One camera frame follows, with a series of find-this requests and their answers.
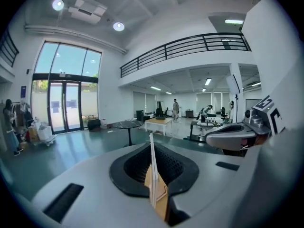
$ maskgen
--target green floor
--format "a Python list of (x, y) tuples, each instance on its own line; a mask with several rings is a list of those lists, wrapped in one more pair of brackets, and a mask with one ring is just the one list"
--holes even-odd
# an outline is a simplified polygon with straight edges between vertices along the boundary
[[(133, 144), (139, 144), (149, 140), (149, 133), (132, 129), (131, 137)], [(207, 145), (158, 134), (154, 134), (154, 141), (189, 150), (222, 154), (221, 150)], [(13, 188), (31, 200), (42, 186), (77, 163), (120, 149), (127, 143), (127, 130), (107, 129), (98, 133), (78, 131), (58, 135), (54, 144), (49, 147), (31, 145), (19, 156), (13, 156), (7, 151), (1, 154), (1, 158), (13, 177)]]

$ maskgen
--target rectangular ceiling light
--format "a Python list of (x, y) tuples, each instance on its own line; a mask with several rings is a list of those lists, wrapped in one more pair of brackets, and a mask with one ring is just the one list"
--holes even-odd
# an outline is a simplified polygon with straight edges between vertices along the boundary
[(261, 82), (253, 84), (252, 86), (257, 86), (257, 85), (260, 85), (260, 84), (261, 84)]
[(211, 82), (211, 78), (207, 78), (205, 85), (208, 86)]
[(161, 89), (156, 88), (156, 87), (154, 87), (154, 86), (150, 86), (150, 88), (152, 88), (152, 89), (156, 89), (156, 90), (161, 90)]
[(241, 25), (241, 24), (244, 23), (244, 21), (243, 20), (226, 19), (225, 23), (227, 23), (227, 24), (238, 24), (238, 25)]

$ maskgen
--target round ceiling light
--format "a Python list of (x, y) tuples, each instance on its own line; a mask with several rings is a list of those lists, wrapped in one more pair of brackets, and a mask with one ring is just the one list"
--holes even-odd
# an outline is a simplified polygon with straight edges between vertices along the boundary
[(56, 11), (61, 11), (64, 7), (64, 3), (62, 0), (54, 0), (52, 3), (52, 7)]
[(116, 22), (115, 24), (113, 24), (113, 28), (116, 31), (123, 31), (124, 30), (124, 24), (121, 22)]

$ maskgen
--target door frame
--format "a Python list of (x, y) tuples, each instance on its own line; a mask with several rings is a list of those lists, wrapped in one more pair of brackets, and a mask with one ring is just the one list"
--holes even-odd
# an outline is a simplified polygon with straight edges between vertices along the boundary
[[(64, 124), (64, 130), (61, 131), (54, 131), (52, 125), (52, 118), (51, 118), (51, 107), (50, 107), (50, 91), (51, 91), (51, 83), (62, 83), (62, 92), (61, 92), (61, 112), (62, 112), (62, 119)], [(68, 120), (67, 120), (67, 106), (66, 106), (66, 94), (67, 94), (67, 84), (78, 84), (78, 116), (79, 116), (79, 123), (80, 127), (69, 129)], [(69, 133), (74, 131), (83, 130), (83, 120), (81, 114), (81, 82), (80, 81), (68, 81), (68, 80), (49, 80), (48, 81), (48, 88), (47, 88), (47, 117), (49, 125), (51, 126), (53, 134), (60, 134), (60, 133)]]

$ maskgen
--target ceiling air conditioning unit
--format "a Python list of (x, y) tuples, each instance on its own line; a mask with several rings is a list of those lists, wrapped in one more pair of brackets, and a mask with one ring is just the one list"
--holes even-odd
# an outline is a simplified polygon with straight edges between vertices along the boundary
[(94, 0), (76, 0), (75, 7), (69, 7), (71, 17), (90, 24), (97, 24), (107, 7)]

